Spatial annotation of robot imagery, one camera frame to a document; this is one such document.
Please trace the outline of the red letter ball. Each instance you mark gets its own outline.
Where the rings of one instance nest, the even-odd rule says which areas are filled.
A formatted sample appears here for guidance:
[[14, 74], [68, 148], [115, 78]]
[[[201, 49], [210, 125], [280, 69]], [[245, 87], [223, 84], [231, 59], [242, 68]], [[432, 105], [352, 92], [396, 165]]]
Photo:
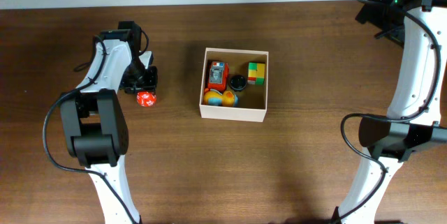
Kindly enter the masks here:
[[137, 93], [137, 102], [143, 107], [151, 107], [156, 103], [156, 95], [152, 92], [141, 91]]

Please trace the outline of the red toy car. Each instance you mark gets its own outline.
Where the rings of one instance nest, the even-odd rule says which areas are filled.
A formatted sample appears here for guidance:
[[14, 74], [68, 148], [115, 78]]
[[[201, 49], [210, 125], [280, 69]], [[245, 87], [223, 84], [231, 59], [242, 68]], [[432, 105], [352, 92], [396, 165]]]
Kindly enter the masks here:
[[213, 61], [210, 64], [210, 71], [207, 81], [207, 88], [224, 92], [227, 87], [229, 67], [221, 61]]

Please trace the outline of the orange plush duck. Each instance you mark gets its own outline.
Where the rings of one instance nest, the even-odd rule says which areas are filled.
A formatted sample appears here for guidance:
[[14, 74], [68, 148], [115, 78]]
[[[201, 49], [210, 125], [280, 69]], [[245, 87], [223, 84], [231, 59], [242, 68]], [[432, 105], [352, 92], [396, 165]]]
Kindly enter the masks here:
[[237, 103], [238, 97], [230, 90], [225, 90], [221, 93], [215, 89], [210, 89], [203, 96], [204, 105], [236, 107]]

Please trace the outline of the black round cap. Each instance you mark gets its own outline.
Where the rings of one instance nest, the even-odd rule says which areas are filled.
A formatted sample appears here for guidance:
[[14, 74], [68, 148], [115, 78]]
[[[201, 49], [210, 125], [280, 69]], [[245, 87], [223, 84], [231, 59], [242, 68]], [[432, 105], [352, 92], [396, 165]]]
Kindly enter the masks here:
[[247, 79], [243, 75], [234, 75], [230, 78], [229, 85], [233, 91], [243, 91], [247, 86]]

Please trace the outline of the colourful puzzle cube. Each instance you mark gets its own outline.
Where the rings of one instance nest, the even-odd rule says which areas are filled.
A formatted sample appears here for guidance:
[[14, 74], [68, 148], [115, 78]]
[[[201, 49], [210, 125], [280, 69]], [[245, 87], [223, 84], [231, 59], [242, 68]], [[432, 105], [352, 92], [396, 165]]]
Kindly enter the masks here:
[[264, 85], [265, 81], [264, 63], [249, 62], [247, 83], [252, 85]]

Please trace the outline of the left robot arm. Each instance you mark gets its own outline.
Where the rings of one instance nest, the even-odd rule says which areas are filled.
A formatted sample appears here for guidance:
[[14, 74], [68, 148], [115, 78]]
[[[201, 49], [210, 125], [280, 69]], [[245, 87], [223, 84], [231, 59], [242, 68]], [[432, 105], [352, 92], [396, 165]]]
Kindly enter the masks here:
[[67, 151], [88, 174], [106, 223], [141, 223], [126, 178], [129, 130], [117, 94], [156, 91], [153, 54], [142, 46], [147, 34], [134, 21], [121, 21], [93, 39], [93, 57], [83, 81], [58, 104]]

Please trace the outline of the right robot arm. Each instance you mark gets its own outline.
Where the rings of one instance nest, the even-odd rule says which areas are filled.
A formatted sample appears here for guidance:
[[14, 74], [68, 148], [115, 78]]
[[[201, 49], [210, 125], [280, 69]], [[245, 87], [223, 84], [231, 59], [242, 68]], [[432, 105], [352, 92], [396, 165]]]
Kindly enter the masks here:
[[446, 69], [446, 0], [357, 0], [356, 20], [402, 46], [397, 88], [385, 116], [359, 113], [360, 165], [331, 223], [373, 223], [395, 173], [414, 152], [446, 143], [440, 96]]

